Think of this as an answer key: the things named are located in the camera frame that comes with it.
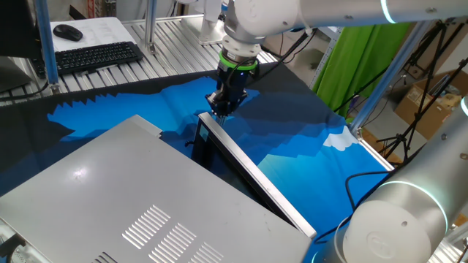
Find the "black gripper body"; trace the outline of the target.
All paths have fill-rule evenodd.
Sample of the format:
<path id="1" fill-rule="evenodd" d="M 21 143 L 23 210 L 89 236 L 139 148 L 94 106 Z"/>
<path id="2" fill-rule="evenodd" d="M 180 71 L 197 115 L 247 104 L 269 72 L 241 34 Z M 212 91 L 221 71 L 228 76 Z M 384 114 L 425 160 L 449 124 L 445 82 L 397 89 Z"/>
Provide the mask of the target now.
<path id="1" fill-rule="evenodd" d="M 212 94 L 205 96 L 211 109 L 217 104 L 220 110 L 227 110 L 233 107 L 235 110 L 241 105 L 248 96 L 245 91 L 249 80 L 257 76 L 257 66 L 249 70 L 237 69 L 225 64 L 218 65 L 216 90 Z"/>

